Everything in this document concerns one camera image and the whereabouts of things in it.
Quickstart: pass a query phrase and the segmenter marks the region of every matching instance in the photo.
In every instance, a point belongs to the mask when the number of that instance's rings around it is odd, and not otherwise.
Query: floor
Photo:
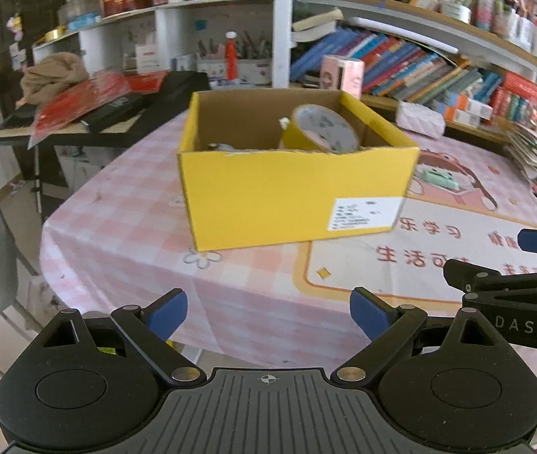
[[[32,265],[39,270],[37,256],[41,237],[39,217],[35,210],[34,197],[29,186],[19,189],[13,196],[0,202],[0,207],[15,236],[16,243]],[[26,297],[26,288],[29,278],[23,267],[19,266],[19,297],[23,301]],[[17,321],[15,314],[7,312]],[[10,328],[0,318],[0,369],[6,371],[12,362],[27,346],[28,341]],[[198,365],[210,373],[214,367],[253,367],[253,364],[234,359],[230,356],[204,351],[201,353]],[[6,447],[6,441],[0,430],[0,452]]]

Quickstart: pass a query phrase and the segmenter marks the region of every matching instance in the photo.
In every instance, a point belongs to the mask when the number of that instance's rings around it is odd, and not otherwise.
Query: brown towel
[[[69,87],[88,80],[82,59],[73,53],[54,53],[25,70],[20,81],[23,99],[29,104],[47,104]]]

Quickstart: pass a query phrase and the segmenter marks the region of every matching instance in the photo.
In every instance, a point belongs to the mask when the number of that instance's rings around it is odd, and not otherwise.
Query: white label
[[[391,227],[403,198],[336,198],[327,230]]]

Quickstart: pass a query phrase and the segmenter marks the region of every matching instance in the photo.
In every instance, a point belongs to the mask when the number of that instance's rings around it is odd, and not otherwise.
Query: open box
[[[301,104],[335,110],[369,147],[351,154],[278,150],[279,119]],[[209,150],[212,143],[238,151]],[[178,150],[197,250],[390,230],[418,145],[338,90],[196,92]]]

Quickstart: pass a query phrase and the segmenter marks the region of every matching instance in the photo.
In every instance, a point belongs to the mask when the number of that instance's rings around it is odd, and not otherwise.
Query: white tube
[[[430,37],[422,36],[421,34],[413,33],[406,29],[401,29],[400,27],[395,27],[394,25],[385,24],[382,22],[376,22],[375,20],[362,19],[361,17],[352,17],[347,19],[347,22],[350,25],[356,25],[358,27],[364,27],[366,29],[371,29],[373,31],[380,31],[383,33],[393,34],[399,37],[405,37],[407,39],[412,39],[419,43],[425,44],[427,46],[432,46],[445,53],[457,54],[458,49],[448,44],[437,41],[436,39],[431,39]]]

